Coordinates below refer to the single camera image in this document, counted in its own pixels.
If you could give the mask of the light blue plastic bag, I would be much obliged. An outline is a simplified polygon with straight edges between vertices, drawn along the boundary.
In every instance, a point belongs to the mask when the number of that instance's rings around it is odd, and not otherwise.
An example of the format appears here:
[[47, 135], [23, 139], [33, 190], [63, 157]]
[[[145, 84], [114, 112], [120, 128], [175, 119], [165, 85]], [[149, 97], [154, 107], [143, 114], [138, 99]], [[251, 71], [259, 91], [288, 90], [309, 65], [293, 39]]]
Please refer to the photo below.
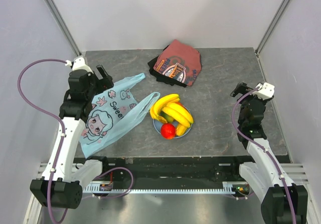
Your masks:
[[143, 79], [144, 73], [126, 77], [115, 82], [113, 88], [94, 96], [92, 111], [79, 140], [85, 158], [118, 141], [149, 113], [160, 93], [152, 92], [137, 102], [130, 92]]

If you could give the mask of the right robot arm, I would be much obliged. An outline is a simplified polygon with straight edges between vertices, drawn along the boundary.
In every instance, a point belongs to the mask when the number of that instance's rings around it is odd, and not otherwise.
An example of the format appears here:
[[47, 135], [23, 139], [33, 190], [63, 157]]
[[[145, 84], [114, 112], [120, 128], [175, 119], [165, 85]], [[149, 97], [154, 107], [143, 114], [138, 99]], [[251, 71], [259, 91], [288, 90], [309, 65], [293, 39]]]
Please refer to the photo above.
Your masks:
[[232, 165], [230, 176], [249, 184], [260, 200], [265, 223], [306, 223], [308, 192], [282, 168], [261, 123], [266, 104], [274, 98], [274, 85], [264, 82], [251, 88], [241, 82], [230, 95], [238, 94], [241, 96], [233, 106], [231, 121], [238, 140], [254, 161]]

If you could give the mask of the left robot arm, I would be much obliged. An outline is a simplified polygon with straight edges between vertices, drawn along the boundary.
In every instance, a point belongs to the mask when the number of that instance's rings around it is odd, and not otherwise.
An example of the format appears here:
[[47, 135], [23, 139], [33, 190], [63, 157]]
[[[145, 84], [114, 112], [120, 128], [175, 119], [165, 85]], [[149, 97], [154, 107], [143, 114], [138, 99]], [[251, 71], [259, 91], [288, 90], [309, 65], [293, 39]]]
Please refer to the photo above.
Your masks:
[[76, 209], [83, 190], [95, 178], [106, 180], [110, 168], [101, 157], [90, 158], [76, 171], [73, 161], [78, 142], [85, 130], [85, 123], [93, 110], [94, 96], [113, 87], [112, 77], [102, 65], [97, 70], [102, 78], [85, 69], [73, 70], [69, 74], [69, 89], [60, 106], [60, 126], [52, 155], [40, 179], [32, 180], [30, 190], [42, 206]]

